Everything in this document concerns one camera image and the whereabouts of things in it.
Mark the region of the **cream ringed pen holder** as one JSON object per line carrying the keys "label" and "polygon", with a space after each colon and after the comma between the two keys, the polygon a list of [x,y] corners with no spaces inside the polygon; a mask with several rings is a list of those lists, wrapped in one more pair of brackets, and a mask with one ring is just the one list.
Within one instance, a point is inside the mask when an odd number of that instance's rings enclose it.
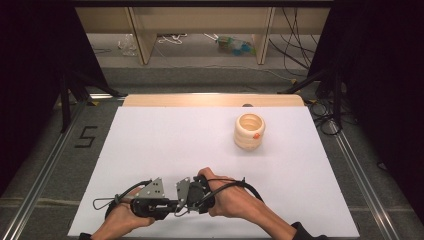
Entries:
{"label": "cream ringed pen holder", "polygon": [[261,145],[265,129],[266,124],[261,116],[254,113],[242,114],[235,121],[234,142],[238,147],[252,151]]}

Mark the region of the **dark curtain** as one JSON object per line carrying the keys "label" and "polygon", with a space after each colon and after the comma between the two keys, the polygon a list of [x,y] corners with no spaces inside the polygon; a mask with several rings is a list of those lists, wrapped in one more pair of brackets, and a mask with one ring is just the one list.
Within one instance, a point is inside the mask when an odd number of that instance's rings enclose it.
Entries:
{"label": "dark curtain", "polygon": [[333,0],[310,72],[337,55],[355,116],[424,224],[424,0]]}
{"label": "dark curtain", "polygon": [[107,85],[67,0],[0,0],[0,195],[29,156],[66,86],[79,100]]}

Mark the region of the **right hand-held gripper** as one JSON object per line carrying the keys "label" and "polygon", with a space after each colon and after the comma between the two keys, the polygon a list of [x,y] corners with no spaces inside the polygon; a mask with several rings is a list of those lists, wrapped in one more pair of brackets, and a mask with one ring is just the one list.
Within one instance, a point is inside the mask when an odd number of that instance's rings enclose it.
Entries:
{"label": "right hand-held gripper", "polygon": [[189,177],[176,183],[178,204],[177,212],[186,209],[188,212],[196,211],[199,214],[206,213],[214,206],[214,196],[207,179],[203,176]]}

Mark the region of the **green and blue package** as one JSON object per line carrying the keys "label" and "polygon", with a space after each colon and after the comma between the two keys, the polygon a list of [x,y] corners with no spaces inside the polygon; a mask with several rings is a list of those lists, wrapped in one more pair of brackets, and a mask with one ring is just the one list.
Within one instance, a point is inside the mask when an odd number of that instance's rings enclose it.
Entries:
{"label": "green and blue package", "polygon": [[252,55],[256,54],[254,47],[246,41],[235,39],[228,36],[219,36],[216,40],[220,49],[228,51],[235,56],[249,53]]}

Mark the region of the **person's left hand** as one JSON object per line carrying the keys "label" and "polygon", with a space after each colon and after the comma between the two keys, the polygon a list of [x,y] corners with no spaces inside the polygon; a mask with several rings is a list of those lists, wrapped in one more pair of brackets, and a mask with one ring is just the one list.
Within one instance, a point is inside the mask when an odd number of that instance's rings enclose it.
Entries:
{"label": "person's left hand", "polygon": [[128,203],[119,203],[95,232],[111,232],[120,238],[135,229],[151,226],[154,222],[154,218],[134,215]]}

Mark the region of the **beige wooden shelf unit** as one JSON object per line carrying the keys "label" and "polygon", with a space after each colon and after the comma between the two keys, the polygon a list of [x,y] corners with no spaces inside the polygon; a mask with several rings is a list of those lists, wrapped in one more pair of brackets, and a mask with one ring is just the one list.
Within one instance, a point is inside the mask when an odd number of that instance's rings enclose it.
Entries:
{"label": "beige wooden shelf unit", "polygon": [[132,34],[140,62],[146,64],[159,34],[250,34],[257,63],[265,63],[269,37],[296,28],[302,35],[322,33],[328,7],[78,7],[87,33]]}

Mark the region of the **black metal stand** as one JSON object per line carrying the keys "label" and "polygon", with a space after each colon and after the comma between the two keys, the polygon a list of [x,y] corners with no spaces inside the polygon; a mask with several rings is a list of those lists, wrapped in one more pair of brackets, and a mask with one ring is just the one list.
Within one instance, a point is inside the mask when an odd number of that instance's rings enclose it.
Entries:
{"label": "black metal stand", "polygon": [[84,102],[90,98],[86,89],[87,86],[94,86],[95,88],[108,93],[112,97],[126,97],[125,93],[120,93],[110,88],[105,80],[100,81],[78,71],[66,71],[60,78],[59,83],[62,109],[62,133],[64,133],[71,124],[71,110],[68,92],[71,92],[78,102]]}
{"label": "black metal stand", "polygon": [[294,94],[298,90],[301,90],[302,88],[310,85],[312,82],[316,80],[326,80],[327,83],[331,86],[331,91],[333,93],[333,109],[332,113],[330,114],[330,118],[334,121],[336,124],[337,130],[340,131],[343,129],[341,124],[341,98],[342,98],[342,91],[341,91],[341,75],[340,70],[336,66],[327,67],[325,69],[322,69],[311,76],[307,77],[305,80],[301,81],[300,83],[295,84],[291,88],[287,90],[283,90],[282,94]]}

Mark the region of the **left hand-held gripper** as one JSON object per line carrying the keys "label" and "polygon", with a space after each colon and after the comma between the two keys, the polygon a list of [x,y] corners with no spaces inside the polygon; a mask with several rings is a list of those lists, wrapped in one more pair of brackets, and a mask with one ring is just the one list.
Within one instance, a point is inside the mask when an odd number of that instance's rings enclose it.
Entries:
{"label": "left hand-held gripper", "polygon": [[174,210],[174,201],[165,197],[162,179],[156,178],[134,195],[130,208],[138,217],[164,220]]}

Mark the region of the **clear plastic bag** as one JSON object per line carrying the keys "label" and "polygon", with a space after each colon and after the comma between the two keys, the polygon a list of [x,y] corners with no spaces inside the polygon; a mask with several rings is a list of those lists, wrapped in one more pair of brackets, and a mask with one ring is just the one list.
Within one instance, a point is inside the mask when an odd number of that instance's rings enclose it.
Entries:
{"label": "clear plastic bag", "polygon": [[124,56],[137,55],[137,47],[132,34],[126,34],[123,39],[119,40],[118,48]]}

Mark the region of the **person's right hand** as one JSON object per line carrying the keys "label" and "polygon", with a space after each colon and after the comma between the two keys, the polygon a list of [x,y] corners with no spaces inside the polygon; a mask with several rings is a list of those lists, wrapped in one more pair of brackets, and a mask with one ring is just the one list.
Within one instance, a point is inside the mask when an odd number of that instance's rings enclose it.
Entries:
{"label": "person's right hand", "polygon": [[223,216],[227,218],[241,218],[253,221],[257,214],[264,209],[264,203],[248,193],[243,187],[229,186],[233,179],[227,176],[217,176],[209,168],[198,172],[207,180],[212,191],[219,190],[215,195],[215,204],[208,210],[212,217]]}

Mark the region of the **metal floor rail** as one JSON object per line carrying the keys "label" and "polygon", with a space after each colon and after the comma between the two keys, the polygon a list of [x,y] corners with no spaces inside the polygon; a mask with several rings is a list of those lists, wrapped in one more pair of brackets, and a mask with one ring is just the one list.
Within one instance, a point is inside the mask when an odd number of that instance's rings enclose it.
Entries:
{"label": "metal floor rail", "polygon": [[45,186],[53,173],[57,162],[59,161],[62,152],[65,149],[66,143],[72,134],[74,126],[80,117],[82,111],[85,108],[85,102],[79,102],[76,104],[71,114],[71,121],[69,125],[59,134],[53,149],[51,150],[48,158],[45,160],[41,170],[39,171],[37,178],[27,195],[19,204],[19,208],[15,213],[14,217],[10,221],[6,232],[1,237],[2,240],[18,240],[22,234],[37,202]]}
{"label": "metal floor rail", "polygon": [[329,126],[383,238],[400,240],[391,217],[377,196],[342,128],[334,120],[330,121]]}

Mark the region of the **white table sheet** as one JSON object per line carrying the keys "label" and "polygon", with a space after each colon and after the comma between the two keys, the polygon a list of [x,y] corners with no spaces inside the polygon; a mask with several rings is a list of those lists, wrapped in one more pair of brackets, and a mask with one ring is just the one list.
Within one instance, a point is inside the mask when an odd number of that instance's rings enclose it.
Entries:
{"label": "white table sheet", "polygon": [[255,107],[266,125],[253,151],[233,140],[245,107],[121,107],[75,215],[70,235],[92,233],[103,222],[103,200],[133,184],[162,178],[165,195],[204,167],[244,179],[265,204],[313,236],[357,238],[323,145],[305,107]]}

